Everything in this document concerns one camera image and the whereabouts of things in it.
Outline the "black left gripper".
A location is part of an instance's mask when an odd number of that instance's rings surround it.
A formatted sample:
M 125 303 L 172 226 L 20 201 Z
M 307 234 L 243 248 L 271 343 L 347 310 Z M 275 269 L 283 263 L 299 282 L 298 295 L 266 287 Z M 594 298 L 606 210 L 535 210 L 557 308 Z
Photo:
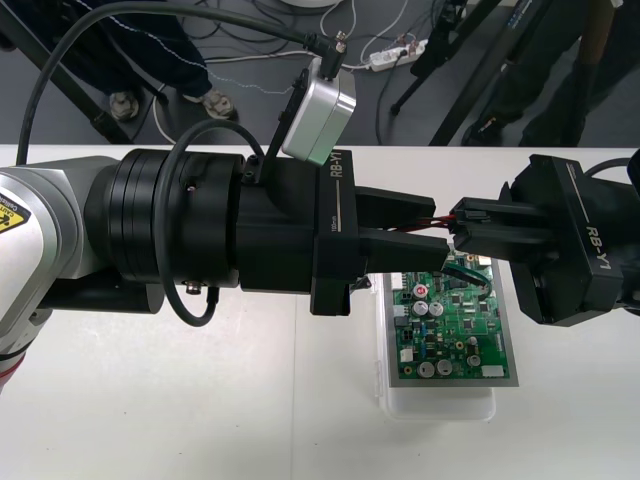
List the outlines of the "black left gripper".
M 321 167 L 293 158 L 268 159 L 258 180 L 241 188 L 240 286 L 245 291 L 307 294 L 312 314 L 347 316 L 350 288 L 364 276 L 365 267 L 367 273 L 439 271 L 449 255 L 444 238 L 359 238 L 359 226 L 410 226 L 432 217 L 435 210 L 430 197 L 355 187 L 349 150 L 332 151 Z

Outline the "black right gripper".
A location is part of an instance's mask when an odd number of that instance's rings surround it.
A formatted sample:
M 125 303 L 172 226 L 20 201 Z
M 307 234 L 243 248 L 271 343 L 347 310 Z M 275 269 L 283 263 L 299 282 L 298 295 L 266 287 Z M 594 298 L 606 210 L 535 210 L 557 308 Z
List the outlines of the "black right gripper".
M 462 198 L 458 250 L 508 261 L 521 310 L 573 326 L 635 307 L 635 186 L 588 174 L 570 159 L 533 155 L 501 200 Z

